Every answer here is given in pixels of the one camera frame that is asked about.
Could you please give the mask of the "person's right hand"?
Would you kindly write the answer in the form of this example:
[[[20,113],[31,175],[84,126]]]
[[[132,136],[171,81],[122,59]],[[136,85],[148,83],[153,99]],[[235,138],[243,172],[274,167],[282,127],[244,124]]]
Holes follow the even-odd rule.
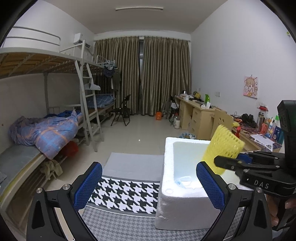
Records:
[[[267,206],[269,209],[269,214],[270,214],[270,219],[271,219],[271,226],[277,226],[279,223],[279,219],[278,219],[278,204],[276,203],[275,197],[270,196],[270,195],[266,195],[266,200],[267,200]],[[290,199],[288,199],[285,202],[285,209],[292,209],[295,208],[296,206],[296,200],[295,200],[295,195],[293,195],[292,197],[290,197]]]

